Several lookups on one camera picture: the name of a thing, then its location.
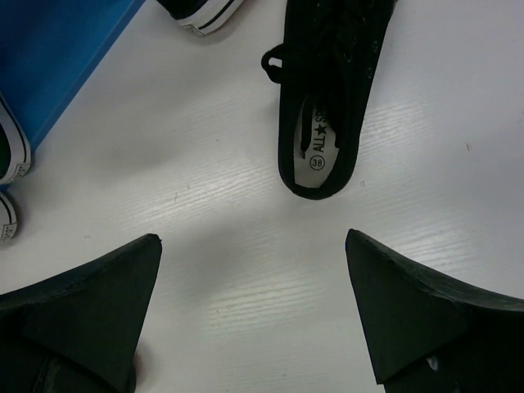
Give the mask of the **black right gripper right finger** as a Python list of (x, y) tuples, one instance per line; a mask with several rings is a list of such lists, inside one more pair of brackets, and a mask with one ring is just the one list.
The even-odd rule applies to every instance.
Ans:
[(475, 287), (351, 229), (346, 258), (387, 392), (521, 392), (523, 301)]

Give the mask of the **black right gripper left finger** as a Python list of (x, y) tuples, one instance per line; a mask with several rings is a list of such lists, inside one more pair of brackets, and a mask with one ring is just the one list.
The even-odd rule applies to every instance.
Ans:
[(161, 240), (120, 248), (1, 296), (3, 392), (133, 392)]

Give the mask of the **black white-laced sneaker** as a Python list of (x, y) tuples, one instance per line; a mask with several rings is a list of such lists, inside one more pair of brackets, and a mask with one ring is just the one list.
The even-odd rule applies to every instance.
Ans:
[(220, 29), (243, 0), (158, 0), (184, 29), (198, 35), (208, 35)]

